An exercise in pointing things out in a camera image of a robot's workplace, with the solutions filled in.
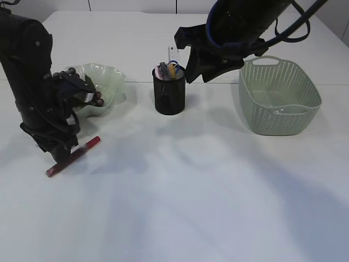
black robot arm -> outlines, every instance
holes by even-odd
[[[240,69],[249,55],[262,56],[269,47],[281,42],[304,40],[310,32],[309,18],[327,0],[317,0],[306,12],[294,0],[218,0],[208,15],[206,24],[181,27],[174,39],[177,48],[191,46],[185,70],[188,83],[202,75],[204,82]],[[289,29],[265,42],[260,36],[290,5],[302,15]],[[307,24],[308,34],[288,38],[301,25]]]
[[[40,22],[1,8],[0,32],[0,62],[22,116],[20,127],[61,162],[78,145],[80,125],[73,98],[93,94],[95,89],[69,72],[52,77],[52,35]],[[84,102],[89,98],[92,96],[85,96]]]

table surface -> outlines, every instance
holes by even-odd
[[[286,29],[298,14],[284,13],[279,31]],[[127,81],[152,82],[155,65],[168,59],[178,27],[206,22],[207,15],[145,14],[141,12],[58,11],[45,22],[53,34],[52,69],[100,63],[123,71]],[[306,33],[303,27],[294,36]],[[263,35],[274,37],[274,27]],[[180,52],[186,66],[190,49]],[[311,18],[310,37],[301,43],[280,43],[266,53],[298,63],[315,84],[349,84],[349,49],[318,18]],[[5,79],[3,72],[0,79]],[[227,73],[212,83],[238,83],[238,71]]]
[[[81,121],[80,145],[96,135],[101,144],[48,179],[53,159],[20,131],[0,80],[0,261],[349,261],[347,47],[313,18],[307,42],[270,51],[321,84],[323,106],[300,135],[254,134],[236,84],[189,85],[181,114],[158,114],[150,65],[167,57],[178,26],[203,21],[58,12],[44,23],[56,35],[54,69],[99,62],[135,82],[109,115]]]

black pen holder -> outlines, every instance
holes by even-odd
[[[185,107],[185,76],[177,80],[160,80],[152,72],[154,81],[155,109],[163,115],[179,114]]]

red marker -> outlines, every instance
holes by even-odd
[[[90,140],[86,144],[84,144],[82,147],[75,150],[71,155],[70,158],[64,162],[57,163],[48,171],[46,171],[46,176],[52,177],[59,172],[63,171],[68,165],[75,162],[77,159],[82,157],[87,151],[89,151],[92,147],[96,146],[100,142],[100,137],[96,136],[94,139]]]

green basket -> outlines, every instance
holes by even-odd
[[[266,58],[277,64],[261,64]],[[261,135],[301,133],[322,104],[315,85],[299,65],[273,56],[246,61],[240,70],[239,96],[250,128]]]

